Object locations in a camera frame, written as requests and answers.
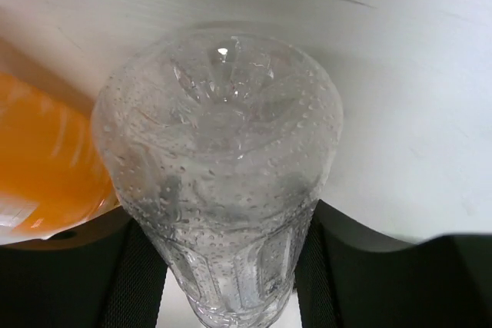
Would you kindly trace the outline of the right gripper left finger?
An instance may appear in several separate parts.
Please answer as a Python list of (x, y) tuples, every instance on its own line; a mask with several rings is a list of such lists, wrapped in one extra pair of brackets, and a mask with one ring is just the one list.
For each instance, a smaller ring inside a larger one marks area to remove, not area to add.
[(125, 212), (1, 248), (3, 327), (154, 327), (167, 266)]

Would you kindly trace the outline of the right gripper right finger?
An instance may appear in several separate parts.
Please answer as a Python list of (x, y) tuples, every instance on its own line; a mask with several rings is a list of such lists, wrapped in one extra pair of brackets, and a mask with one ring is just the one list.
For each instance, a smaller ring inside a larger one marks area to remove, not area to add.
[(304, 327), (489, 327), (491, 237), (411, 244), (319, 202), (295, 285)]

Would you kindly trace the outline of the orange juice bottle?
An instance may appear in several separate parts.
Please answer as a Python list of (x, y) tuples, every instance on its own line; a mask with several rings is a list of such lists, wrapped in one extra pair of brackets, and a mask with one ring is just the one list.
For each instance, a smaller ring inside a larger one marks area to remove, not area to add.
[(1, 74), (1, 243), (46, 240), (118, 205), (89, 120)]

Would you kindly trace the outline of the clear unlabelled plastic bottle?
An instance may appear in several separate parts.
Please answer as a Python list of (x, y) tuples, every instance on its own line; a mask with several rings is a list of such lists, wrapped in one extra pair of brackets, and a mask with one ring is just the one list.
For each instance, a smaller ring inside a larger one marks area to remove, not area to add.
[(207, 327), (268, 327), (343, 127), (327, 72), (284, 41), (186, 28), (118, 68), (91, 116), (119, 203)]

